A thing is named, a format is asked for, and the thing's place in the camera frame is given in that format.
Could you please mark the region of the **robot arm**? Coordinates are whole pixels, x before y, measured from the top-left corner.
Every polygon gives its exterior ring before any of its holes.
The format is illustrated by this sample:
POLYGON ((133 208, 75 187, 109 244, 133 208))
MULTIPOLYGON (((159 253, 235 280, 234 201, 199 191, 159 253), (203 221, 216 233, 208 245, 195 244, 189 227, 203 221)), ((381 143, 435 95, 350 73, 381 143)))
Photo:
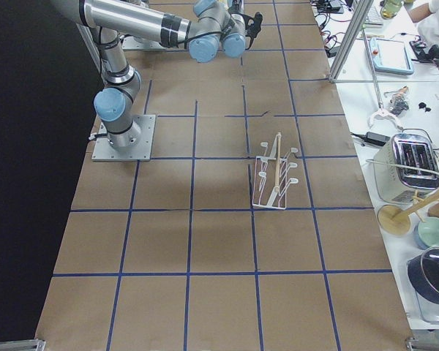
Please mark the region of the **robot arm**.
POLYGON ((122 40, 133 37, 156 42, 163 48, 183 46, 198 63, 215 58, 223 50, 239 57, 252 42, 240 1, 197 1, 197 20, 151 9, 143 1, 53 1, 67 19, 91 32, 105 68, 105 88, 94 98, 94 107, 106 129, 106 144, 112 150, 130 150, 141 142, 145 128, 130 110, 140 89, 141 77, 124 54, 122 40))

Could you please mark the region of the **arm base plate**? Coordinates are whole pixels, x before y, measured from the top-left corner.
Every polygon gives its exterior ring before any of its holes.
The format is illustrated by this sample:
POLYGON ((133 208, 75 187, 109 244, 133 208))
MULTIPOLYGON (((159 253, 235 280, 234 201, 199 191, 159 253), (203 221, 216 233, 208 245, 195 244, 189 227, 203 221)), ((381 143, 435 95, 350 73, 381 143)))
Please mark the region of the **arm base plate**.
POLYGON ((132 126, 123 134, 113 134, 100 124, 91 159, 94 162, 148 162, 156 124, 155 115, 133 115, 132 126))
POLYGON ((140 37, 134 37, 128 34, 120 36, 123 50, 125 51, 158 51, 165 50, 158 42, 144 39, 140 37))

